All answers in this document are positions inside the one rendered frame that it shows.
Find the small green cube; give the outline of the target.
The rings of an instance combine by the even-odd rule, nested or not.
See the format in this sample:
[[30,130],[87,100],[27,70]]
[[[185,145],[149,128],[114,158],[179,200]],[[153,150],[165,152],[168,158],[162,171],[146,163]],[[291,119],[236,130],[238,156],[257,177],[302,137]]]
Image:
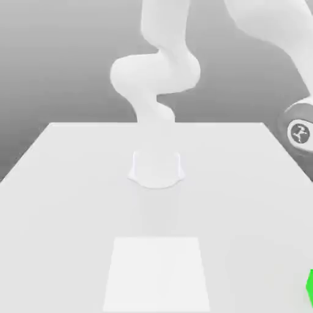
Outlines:
[[313,269],[310,269],[309,275],[306,281],[306,292],[309,298],[310,304],[313,307]]

